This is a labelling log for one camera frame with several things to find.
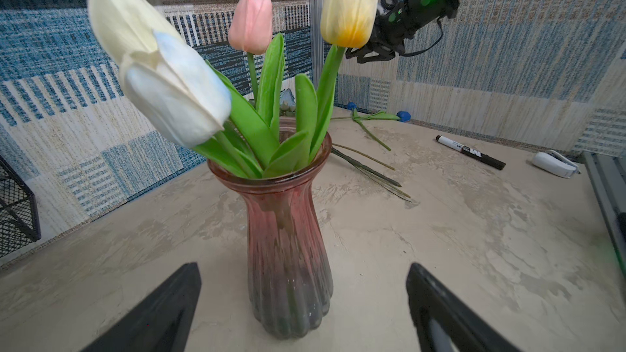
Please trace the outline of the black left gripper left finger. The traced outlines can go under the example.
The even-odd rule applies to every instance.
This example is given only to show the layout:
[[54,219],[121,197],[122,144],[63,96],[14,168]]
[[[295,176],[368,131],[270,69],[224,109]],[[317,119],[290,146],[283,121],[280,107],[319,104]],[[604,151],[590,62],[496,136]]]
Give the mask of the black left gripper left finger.
[[185,263],[84,350],[185,350],[200,291],[198,265]]

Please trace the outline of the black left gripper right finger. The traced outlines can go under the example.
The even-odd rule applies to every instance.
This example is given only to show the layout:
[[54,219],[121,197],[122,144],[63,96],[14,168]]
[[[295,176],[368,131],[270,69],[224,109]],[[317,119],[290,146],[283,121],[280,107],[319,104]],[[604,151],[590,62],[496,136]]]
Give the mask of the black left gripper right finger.
[[518,350],[417,262],[409,267],[406,290],[420,350]]

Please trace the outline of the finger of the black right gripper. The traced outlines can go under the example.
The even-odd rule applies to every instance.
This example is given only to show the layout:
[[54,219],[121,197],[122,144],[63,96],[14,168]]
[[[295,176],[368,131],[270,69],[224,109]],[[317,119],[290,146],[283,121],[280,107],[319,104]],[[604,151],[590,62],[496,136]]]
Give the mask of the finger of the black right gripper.
[[398,44],[395,46],[380,45],[377,43],[368,43],[367,45],[356,49],[348,48],[346,51],[346,58],[356,59],[358,64],[366,64],[373,62],[391,61],[398,55],[405,53],[404,44]]

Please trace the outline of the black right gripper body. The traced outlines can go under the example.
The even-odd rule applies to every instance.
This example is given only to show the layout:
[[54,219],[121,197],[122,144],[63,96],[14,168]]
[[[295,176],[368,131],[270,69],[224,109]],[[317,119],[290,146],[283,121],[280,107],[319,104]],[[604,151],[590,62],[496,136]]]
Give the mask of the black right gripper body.
[[452,19],[459,8],[459,0],[404,0],[388,13],[378,16],[376,40],[387,49],[403,49],[404,40],[441,18]]

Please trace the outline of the yellow tulip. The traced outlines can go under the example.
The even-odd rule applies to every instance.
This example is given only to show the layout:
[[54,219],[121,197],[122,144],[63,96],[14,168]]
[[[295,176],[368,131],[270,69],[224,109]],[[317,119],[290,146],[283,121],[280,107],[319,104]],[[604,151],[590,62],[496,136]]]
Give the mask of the yellow tulip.
[[311,139],[310,157],[315,158],[329,128],[335,87],[342,58],[348,48],[356,50],[370,39],[378,0],[324,0],[320,31],[331,45],[317,87],[316,131]]

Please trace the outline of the pink ribbed glass vase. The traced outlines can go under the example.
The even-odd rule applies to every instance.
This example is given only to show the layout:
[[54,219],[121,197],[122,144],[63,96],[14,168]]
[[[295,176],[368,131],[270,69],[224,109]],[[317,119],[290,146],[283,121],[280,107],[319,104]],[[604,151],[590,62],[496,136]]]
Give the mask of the pink ribbed glass vase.
[[332,146],[327,135],[309,166],[272,179],[243,179],[207,163],[246,202],[249,299],[254,317],[279,339],[305,337],[329,312],[334,282],[311,186]]

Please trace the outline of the cream white tulip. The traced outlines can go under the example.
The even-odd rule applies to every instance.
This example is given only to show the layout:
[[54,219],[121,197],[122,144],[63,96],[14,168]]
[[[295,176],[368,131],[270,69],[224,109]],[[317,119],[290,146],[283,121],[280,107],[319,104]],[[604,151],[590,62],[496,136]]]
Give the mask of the cream white tulip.
[[126,54],[153,52],[156,30],[183,42],[177,29],[147,0],[86,0],[88,19],[96,40],[119,65]]

